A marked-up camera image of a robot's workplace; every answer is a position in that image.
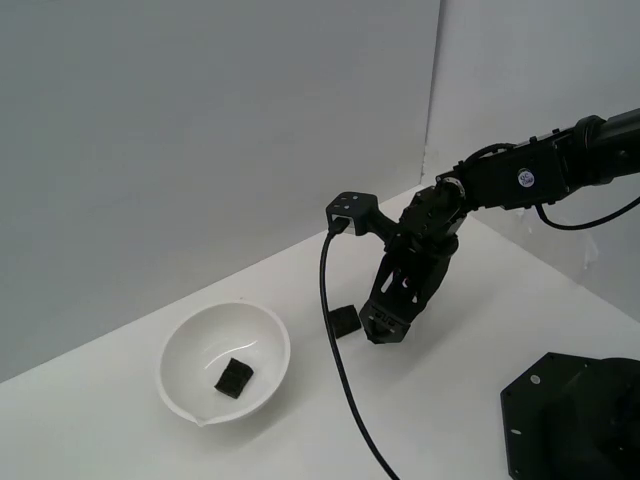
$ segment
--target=white table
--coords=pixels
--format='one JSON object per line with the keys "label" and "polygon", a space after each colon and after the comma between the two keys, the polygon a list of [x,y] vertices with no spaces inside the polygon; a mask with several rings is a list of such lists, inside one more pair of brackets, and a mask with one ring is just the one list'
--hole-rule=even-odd
{"label": "white table", "polygon": [[[387,202],[397,216],[412,192]],[[0,478],[385,478],[347,409],[318,299],[317,235],[0,384]],[[476,222],[405,341],[339,344],[370,432],[403,479],[507,480],[499,392],[547,351],[640,358],[640,324]],[[339,237],[332,308],[365,301],[382,254]],[[245,297],[276,311],[289,372],[263,410],[198,428],[154,384],[159,349],[186,316]]]}

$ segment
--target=black metal bracket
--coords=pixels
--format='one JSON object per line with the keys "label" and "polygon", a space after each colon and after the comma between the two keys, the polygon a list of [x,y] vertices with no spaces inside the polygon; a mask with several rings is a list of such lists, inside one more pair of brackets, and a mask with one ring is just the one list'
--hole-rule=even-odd
{"label": "black metal bracket", "polygon": [[547,353],[500,398],[514,480],[640,478],[640,362]]}

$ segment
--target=black cable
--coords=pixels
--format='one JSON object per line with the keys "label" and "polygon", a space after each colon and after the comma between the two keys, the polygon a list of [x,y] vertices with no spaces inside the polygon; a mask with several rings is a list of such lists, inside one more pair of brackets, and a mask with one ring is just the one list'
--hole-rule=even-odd
{"label": "black cable", "polygon": [[538,216],[540,217],[540,220],[542,220],[544,223],[546,223],[550,227],[556,228],[558,230],[572,231],[572,230],[585,230],[587,228],[593,228],[593,227],[598,227],[600,225],[604,225],[605,223],[608,223],[611,220],[615,220],[619,216],[624,215],[629,210],[637,207],[638,205],[640,205],[640,197],[636,198],[633,202],[629,203],[628,205],[625,205],[620,210],[613,212],[610,215],[607,215],[606,217],[599,218],[598,220],[593,220],[592,222],[581,223],[580,225],[561,225],[559,223],[552,222],[551,220],[549,220],[549,217],[547,217],[547,214],[545,213],[542,205],[536,205],[536,212],[538,212]]}
{"label": "black cable", "polygon": [[[339,220],[340,219],[336,220],[334,222],[334,225],[338,224]],[[376,447],[376,444],[373,442],[371,435],[369,435],[369,432],[367,431],[367,427],[365,427],[364,422],[362,421],[362,417],[360,416],[360,412],[358,412],[358,407],[356,406],[356,402],[353,398],[353,393],[351,392],[351,387],[349,386],[347,374],[344,370],[344,365],[342,363],[342,358],[340,357],[340,351],[338,350],[336,337],[333,333],[333,327],[331,326],[331,322],[329,321],[329,304],[327,302],[326,282],[327,254],[329,253],[329,245],[331,244],[331,240],[333,240],[337,234],[342,233],[347,226],[348,221],[346,222],[344,228],[342,228],[342,225],[338,225],[337,228],[330,228],[329,233],[327,234],[327,238],[324,241],[324,245],[322,246],[322,254],[320,255],[320,303],[322,304],[322,315],[324,316],[325,327],[327,327],[327,335],[329,337],[329,345],[331,345],[333,359],[336,362],[338,374],[340,375],[340,382],[342,383],[344,395],[345,397],[347,397],[347,403],[349,404],[349,408],[351,409],[353,419],[356,421],[356,425],[358,425],[358,429],[360,430],[364,441],[367,443],[369,450],[371,450],[371,453],[373,453],[373,456],[376,458],[382,469],[392,480],[400,480],[400,477],[395,474],[393,469],[389,466],[387,461],[378,450],[378,447]]]}

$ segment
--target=white wall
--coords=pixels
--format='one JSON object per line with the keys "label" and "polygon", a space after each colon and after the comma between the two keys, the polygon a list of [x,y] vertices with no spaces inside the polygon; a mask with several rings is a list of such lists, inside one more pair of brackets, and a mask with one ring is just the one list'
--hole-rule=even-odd
{"label": "white wall", "polygon": [[438,8],[0,0],[0,380],[418,184]]}
{"label": "white wall", "polygon": [[[639,18],[637,0],[443,0],[423,183],[487,144],[640,107]],[[584,222],[638,192],[639,177],[618,179],[548,214]],[[640,319],[640,209],[589,233],[553,231],[535,212],[476,217]]]}

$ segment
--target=black block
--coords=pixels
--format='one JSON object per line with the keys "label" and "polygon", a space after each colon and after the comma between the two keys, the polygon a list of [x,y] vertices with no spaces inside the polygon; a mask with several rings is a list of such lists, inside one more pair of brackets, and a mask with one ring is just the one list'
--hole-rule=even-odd
{"label": "black block", "polygon": [[222,372],[215,389],[231,398],[237,399],[252,376],[253,369],[249,365],[232,358],[229,360],[227,368]]}
{"label": "black block", "polygon": [[336,338],[344,337],[362,328],[358,311],[353,305],[331,310],[329,312],[329,322],[331,322]]}

